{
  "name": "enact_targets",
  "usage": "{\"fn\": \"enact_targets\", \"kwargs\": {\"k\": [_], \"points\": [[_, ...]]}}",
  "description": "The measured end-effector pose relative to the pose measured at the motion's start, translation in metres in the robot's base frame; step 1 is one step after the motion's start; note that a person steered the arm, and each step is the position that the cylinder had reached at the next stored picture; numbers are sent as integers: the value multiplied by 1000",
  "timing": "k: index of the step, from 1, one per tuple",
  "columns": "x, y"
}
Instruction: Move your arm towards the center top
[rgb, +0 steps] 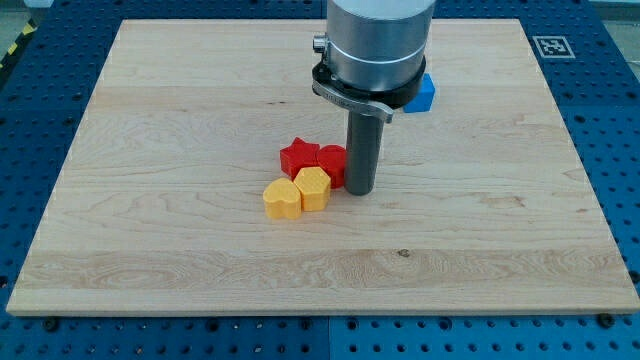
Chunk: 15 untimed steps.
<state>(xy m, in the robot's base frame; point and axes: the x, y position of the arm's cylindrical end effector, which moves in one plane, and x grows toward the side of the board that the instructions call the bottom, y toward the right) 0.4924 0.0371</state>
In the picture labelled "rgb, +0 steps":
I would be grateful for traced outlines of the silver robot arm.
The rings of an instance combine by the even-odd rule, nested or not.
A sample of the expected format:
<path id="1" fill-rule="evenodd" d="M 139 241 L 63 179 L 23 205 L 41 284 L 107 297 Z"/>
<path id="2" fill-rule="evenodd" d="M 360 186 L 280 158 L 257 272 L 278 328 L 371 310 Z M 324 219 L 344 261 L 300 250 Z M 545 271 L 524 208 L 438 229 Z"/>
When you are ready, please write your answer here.
<path id="1" fill-rule="evenodd" d="M 435 0 L 329 0 L 312 90 L 352 113 L 392 121 L 417 94 Z"/>

